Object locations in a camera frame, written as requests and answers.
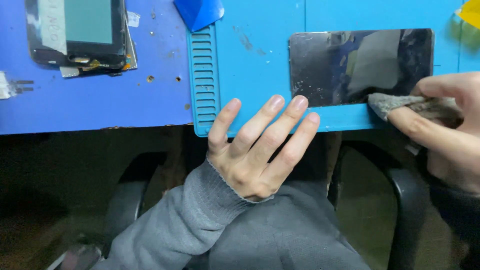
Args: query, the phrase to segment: left hand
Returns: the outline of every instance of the left hand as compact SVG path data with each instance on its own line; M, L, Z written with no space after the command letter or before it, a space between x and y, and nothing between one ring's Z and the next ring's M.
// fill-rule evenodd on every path
M208 133L208 159L243 198L259 201L276 193L317 132L320 117L312 112L305 117L275 159L268 163L303 116L308 100L304 96L296 96L282 115L265 129L284 104L282 96L271 97L229 144L227 130L241 107L240 100L234 98L218 114Z

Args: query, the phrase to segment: ribbed cuff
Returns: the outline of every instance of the ribbed cuff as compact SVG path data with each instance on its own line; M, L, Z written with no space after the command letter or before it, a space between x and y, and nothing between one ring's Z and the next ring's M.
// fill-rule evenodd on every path
M258 203L238 195L207 159L189 174L185 185L192 188L202 212L223 225Z

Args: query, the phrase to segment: yellow object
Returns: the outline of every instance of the yellow object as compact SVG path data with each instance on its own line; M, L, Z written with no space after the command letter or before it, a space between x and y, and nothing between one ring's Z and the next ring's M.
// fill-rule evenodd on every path
M463 4L457 15L467 23L480 29L480 0L470 0Z

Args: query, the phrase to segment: ventilation slots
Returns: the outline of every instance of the ventilation slots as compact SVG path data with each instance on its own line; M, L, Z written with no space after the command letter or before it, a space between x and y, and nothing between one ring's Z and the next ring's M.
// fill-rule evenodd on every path
M190 36L191 67L198 132L207 134L219 110L216 86L215 26L207 26Z

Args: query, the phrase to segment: finger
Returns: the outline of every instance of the finger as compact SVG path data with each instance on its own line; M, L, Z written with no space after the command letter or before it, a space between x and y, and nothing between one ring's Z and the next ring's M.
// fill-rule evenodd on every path
M480 172L480 138L435 124L407 107L392 110L388 120L412 140L457 166Z
M412 91L412 95L427 97L455 98L459 107L466 99L480 99L480 73L460 73L431 76L421 79Z
M307 107L308 100L306 97L294 97L282 115L265 130L260 139L250 149L245 161L251 166L264 167L275 150L285 141L287 135L300 121Z
M277 157L265 168L261 177L273 179L275 183L271 184L278 188L303 157L308 145L315 137L319 125L320 116L315 112L309 113Z
M272 96L238 131L228 147L230 155L234 158L245 156L262 131L282 110L284 104L285 100L281 95Z
M208 132L208 150L217 154L227 145L227 130L241 107L238 98L230 100L220 111Z

